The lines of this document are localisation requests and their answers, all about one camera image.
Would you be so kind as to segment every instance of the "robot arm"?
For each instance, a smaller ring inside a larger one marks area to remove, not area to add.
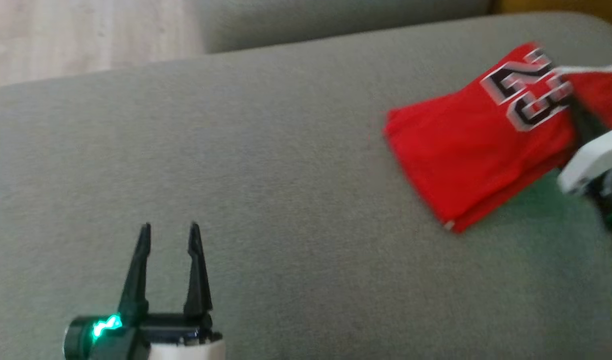
[[[562,169],[557,182],[562,192],[591,199],[612,235],[612,130],[574,96],[569,107],[578,151]]]
[[[188,239],[190,280],[184,311],[150,314],[146,300],[146,260],[151,226],[141,228],[128,268],[117,313],[78,316],[66,329],[66,360],[224,360],[226,346],[213,332],[213,309],[199,226]]]

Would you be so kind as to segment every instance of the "basketball jersey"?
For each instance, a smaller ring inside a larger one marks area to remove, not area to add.
[[[384,134],[436,217],[460,232],[571,158],[573,89],[612,128],[612,67],[555,68],[527,43],[456,93],[390,111]]]

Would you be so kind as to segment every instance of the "couch cushion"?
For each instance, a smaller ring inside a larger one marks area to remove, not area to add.
[[[454,235],[381,135],[512,48],[612,64],[573,13],[422,25],[0,88],[0,359],[116,309],[140,224],[151,310],[202,227],[230,359],[612,358],[612,247],[553,176]]]
[[[204,49],[219,53],[486,14],[491,0],[200,0]]]

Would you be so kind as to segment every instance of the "gray couch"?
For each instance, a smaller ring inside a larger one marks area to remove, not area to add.
[[[462,235],[382,137],[512,48],[612,64],[612,27],[487,16],[0,88],[0,359],[56,359],[112,312],[140,224],[151,309],[181,310],[204,240],[230,359],[612,358],[612,248],[537,182]]]

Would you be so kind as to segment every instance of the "couch armrest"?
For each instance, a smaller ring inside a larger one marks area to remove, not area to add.
[[[487,13],[490,0],[196,0],[207,53]]]

